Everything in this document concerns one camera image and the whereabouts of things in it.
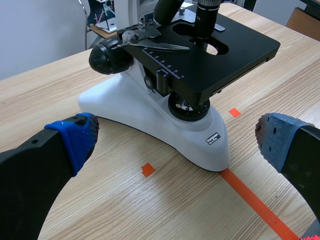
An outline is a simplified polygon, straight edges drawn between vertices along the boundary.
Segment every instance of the wood grain surface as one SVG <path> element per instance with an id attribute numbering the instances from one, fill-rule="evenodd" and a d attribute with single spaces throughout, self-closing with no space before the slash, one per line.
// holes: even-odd
<path id="1" fill-rule="evenodd" d="M 260 155 L 254 129 L 270 112 L 320 127 L 320 43 L 233 4 L 222 4 L 220 13 L 281 42 L 273 60 L 210 100 L 226 123 L 229 168 L 301 236 L 315 216 Z M 0 81 L 1 152 L 80 112 L 78 95 L 110 77 L 90 69 L 89 54 Z M 234 118 L 232 108 L 242 114 Z M 95 151 L 56 199 L 40 240 L 279 239 L 218 173 L 140 131 L 99 122 Z M 155 168 L 147 178 L 141 173 L 146 163 Z"/>

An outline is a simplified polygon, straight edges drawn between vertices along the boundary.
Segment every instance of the objective lens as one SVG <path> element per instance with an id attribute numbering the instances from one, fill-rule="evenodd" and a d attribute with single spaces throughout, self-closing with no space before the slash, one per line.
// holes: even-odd
<path id="1" fill-rule="evenodd" d="M 154 20 L 161 25 L 170 24 L 184 1 L 185 0 L 159 0 L 154 8 Z"/>
<path id="2" fill-rule="evenodd" d="M 195 34 L 200 39 L 209 38 L 214 32 L 222 0 L 198 0 L 195 17 Z"/>

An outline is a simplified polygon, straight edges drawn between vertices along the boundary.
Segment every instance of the orange tape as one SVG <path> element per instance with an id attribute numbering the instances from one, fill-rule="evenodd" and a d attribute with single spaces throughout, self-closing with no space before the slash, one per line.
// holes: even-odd
<path id="1" fill-rule="evenodd" d="M 236 117 L 239 117 L 241 115 L 241 112 L 239 112 L 236 108 L 232 108 L 229 113 L 234 116 L 235 118 Z"/>
<path id="2" fill-rule="evenodd" d="M 156 170 L 151 166 L 150 163 L 147 163 L 146 165 L 142 166 L 142 174 L 147 178 L 151 174 L 153 174 Z"/>
<path id="3" fill-rule="evenodd" d="M 275 231 L 283 240 L 300 238 L 284 224 L 229 168 L 220 172 L 221 177 L 246 201 L 247 204 Z"/>

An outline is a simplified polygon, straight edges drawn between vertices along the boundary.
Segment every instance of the coarse focus knob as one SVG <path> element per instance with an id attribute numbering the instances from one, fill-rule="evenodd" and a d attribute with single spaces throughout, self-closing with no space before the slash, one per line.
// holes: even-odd
<path id="1" fill-rule="evenodd" d="M 96 45 L 90 54 L 90 67 L 101 74 L 118 74 L 129 69 L 133 57 L 122 47 L 118 47 L 117 36 L 109 37 Z"/>

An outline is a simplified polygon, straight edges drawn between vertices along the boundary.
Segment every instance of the microscope stage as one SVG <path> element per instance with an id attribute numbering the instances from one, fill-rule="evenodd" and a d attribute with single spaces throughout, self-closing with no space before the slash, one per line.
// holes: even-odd
<path id="1" fill-rule="evenodd" d="M 155 76 L 159 69 L 169 73 L 170 88 L 189 104 L 198 105 L 272 59 L 280 47 L 278 41 L 221 14 L 218 14 L 216 23 L 225 31 L 215 30 L 211 38 L 203 40 L 203 43 L 214 46 L 217 55 L 211 55 L 194 44 L 193 24 L 183 20 L 158 27 L 161 35 L 150 39 L 155 43 L 189 47 L 189 51 L 166 51 L 133 45 L 124 49 Z"/>

